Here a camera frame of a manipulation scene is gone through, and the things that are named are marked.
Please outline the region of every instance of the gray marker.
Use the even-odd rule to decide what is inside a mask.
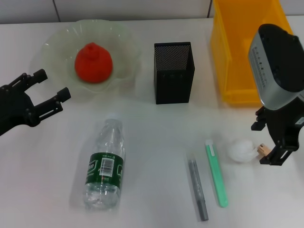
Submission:
[[[201,221],[207,221],[207,220],[209,220],[209,218],[208,218],[203,188],[202,188],[201,182],[200,182],[199,170],[196,165],[196,160],[189,159],[188,165],[189,165],[195,200],[196,200],[196,203],[197,203],[198,209],[199,209],[200,219],[201,219]]]

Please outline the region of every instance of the yellow plastic bin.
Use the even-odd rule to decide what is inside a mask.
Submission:
[[[214,0],[211,49],[223,101],[260,105],[248,60],[251,41],[262,24],[292,34],[279,0]]]

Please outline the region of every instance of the red fruit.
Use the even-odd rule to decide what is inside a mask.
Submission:
[[[76,56],[75,71],[86,82],[103,82],[110,77],[112,69],[110,53],[96,43],[85,45]]]

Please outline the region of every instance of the black mesh pencil holder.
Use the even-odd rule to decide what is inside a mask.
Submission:
[[[154,44],[156,104],[188,103],[194,69],[190,42]]]

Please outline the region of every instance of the white table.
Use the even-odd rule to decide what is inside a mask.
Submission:
[[[304,17],[288,17],[304,39]],[[142,67],[135,83],[73,99],[64,111],[35,128],[18,126],[0,137],[1,227],[29,228],[286,228],[302,227],[304,144],[282,167],[231,161],[224,143],[249,138],[274,144],[264,129],[250,130],[257,108],[232,109],[219,98],[209,39],[212,19],[125,21],[140,42]],[[39,49],[67,23],[0,25],[0,85],[40,69]],[[156,105],[153,44],[190,41],[195,75],[189,104]],[[28,94],[35,104],[55,95],[48,81]],[[122,117],[126,141],[123,188],[118,210],[87,213],[82,190],[92,135],[110,113]],[[218,144],[230,205],[217,204],[204,141]],[[209,221],[198,222],[185,163],[196,155]]]

